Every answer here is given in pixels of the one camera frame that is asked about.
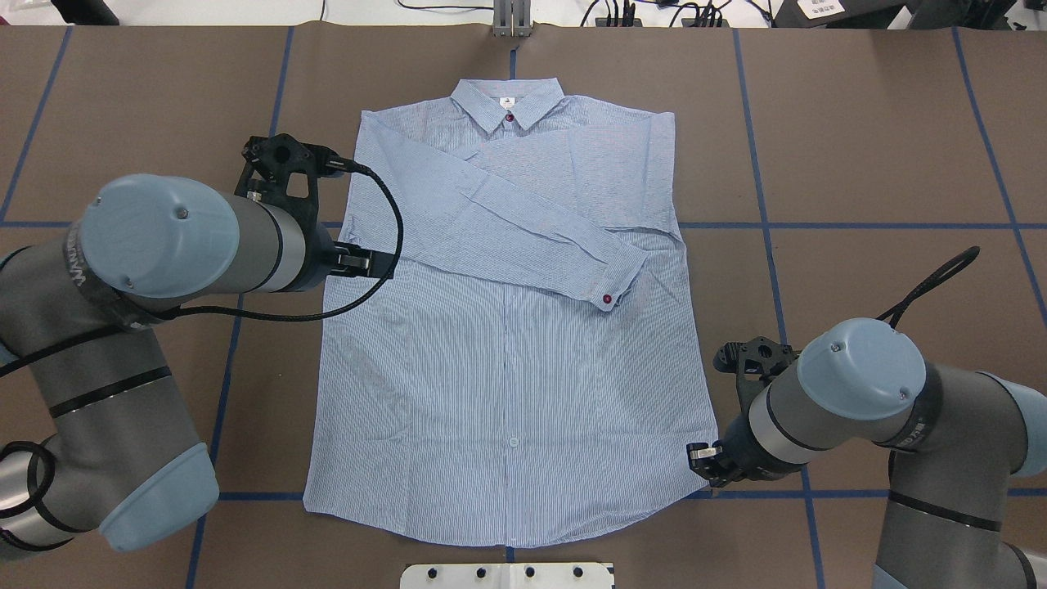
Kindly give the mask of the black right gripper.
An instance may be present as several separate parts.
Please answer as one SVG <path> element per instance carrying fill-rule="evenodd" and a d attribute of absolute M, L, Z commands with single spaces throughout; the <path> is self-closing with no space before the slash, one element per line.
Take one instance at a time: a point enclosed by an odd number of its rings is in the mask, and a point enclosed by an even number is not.
<path fill-rule="evenodd" d="M 745 415 L 732 420 L 721 440 L 688 443 L 685 451 L 691 472 L 717 489 L 744 480 L 777 481 L 802 470 L 801 465 L 775 458 L 764 450 Z"/>

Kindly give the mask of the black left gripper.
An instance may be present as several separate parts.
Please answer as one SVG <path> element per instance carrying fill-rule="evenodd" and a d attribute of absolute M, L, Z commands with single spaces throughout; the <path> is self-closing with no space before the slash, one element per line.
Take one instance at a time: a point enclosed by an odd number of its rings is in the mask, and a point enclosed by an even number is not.
<path fill-rule="evenodd" d="M 392 280 L 395 276 L 397 256 L 394 253 L 336 242 L 329 232 L 311 232 L 306 246 L 304 290 L 313 290 L 322 284 L 333 269 L 334 276 L 338 278 Z"/>

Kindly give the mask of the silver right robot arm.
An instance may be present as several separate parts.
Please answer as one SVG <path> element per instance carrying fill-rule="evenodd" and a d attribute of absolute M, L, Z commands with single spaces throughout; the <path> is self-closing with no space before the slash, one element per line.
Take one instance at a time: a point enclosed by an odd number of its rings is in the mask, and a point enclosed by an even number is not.
<path fill-rule="evenodd" d="M 1043 588 L 1045 556 L 1001 537 L 1009 482 L 1045 470 L 1045 397 L 995 373 L 932 364 L 900 331 L 850 318 L 804 349 L 725 344 L 740 414 L 687 447 L 713 488 L 773 481 L 852 439 L 886 448 L 875 588 Z"/>

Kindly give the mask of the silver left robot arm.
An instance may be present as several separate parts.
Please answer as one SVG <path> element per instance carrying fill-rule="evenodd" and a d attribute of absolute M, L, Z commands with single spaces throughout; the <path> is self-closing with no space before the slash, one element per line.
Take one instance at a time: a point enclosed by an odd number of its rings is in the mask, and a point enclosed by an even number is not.
<path fill-rule="evenodd" d="M 155 326 L 276 314 L 193 305 L 205 295 L 300 292 L 330 276 L 385 284 L 395 250 L 335 242 L 312 216 L 188 178 L 124 176 L 77 223 L 2 258 L 2 373 L 27 369 L 55 425 L 2 447 L 2 562 L 45 556 L 85 533 L 139 551 L 219 500 L 209 447 Z"/>

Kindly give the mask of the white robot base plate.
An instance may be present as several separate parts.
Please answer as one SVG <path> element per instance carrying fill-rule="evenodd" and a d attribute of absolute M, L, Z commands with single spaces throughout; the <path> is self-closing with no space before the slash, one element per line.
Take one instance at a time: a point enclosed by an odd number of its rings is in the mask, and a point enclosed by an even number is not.
<path fill-rule="evenodd" d="M 617 588 L 612 564 L 531 562 L 411 565 L 400 588 Z"/>

